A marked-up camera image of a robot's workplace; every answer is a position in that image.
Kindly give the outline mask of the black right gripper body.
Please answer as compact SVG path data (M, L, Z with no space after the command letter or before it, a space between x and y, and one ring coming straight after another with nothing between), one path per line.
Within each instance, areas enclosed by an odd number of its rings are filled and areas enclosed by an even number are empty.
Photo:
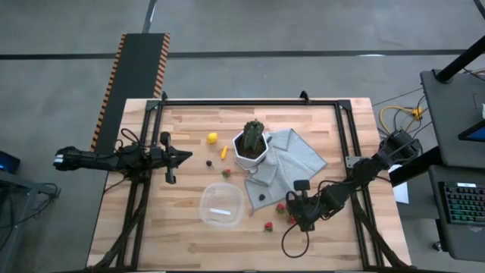
M307 190L301 190L301 215L299 217L299 227L302 232L314 230L314 223L321 216L321 190L318 190L313 196L308 195Z

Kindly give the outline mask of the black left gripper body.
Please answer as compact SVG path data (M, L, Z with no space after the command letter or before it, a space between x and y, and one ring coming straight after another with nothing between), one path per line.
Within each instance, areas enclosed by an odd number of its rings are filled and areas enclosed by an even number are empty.
M176 177L174 175L174 158L169 152L164 151L160 147L152 147L150 149L150 168L159 169L166 168L165 180L168 184L175 184Z

